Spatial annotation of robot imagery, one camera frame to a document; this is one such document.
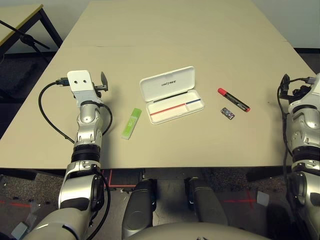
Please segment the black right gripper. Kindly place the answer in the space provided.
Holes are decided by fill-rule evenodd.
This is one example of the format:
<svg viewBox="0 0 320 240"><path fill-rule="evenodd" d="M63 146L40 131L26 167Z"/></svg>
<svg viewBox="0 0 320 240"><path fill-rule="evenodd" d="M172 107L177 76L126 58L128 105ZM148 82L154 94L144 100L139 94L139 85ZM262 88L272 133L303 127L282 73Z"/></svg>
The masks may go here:
<svg viewBox="0 0 320 240"><path fill-rule="evenodd" d="M280 90L279 90L279 97L280 98L287 98L288 91L289 91L289 84L290 84L290 77L285 74L282 77L280 83ZM292 96L289 97L288 102L293 103L295 101L301 100L309 91L311 90L310 86L302 85L299 89L294 89L292 91Z"/></svg>

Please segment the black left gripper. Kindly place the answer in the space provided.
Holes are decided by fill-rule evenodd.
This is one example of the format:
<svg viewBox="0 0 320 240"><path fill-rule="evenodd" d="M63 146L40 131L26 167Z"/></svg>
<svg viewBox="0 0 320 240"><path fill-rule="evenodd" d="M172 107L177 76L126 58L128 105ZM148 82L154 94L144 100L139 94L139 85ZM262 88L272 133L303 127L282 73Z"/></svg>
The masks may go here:
<svg viewBox="0 0 320 240"><path fill-rule="evenodd" d="M93 88L94 88L94 91L97 95L98 98L101 98L102 97L102 94L100 93L100 91L104 91L104 92L107 92L109 90L108 88L108 80L104 74L104 72L102 71L101 74L100 74L100 79L101 79L101 85L94 85L93 84Z"/></svg>

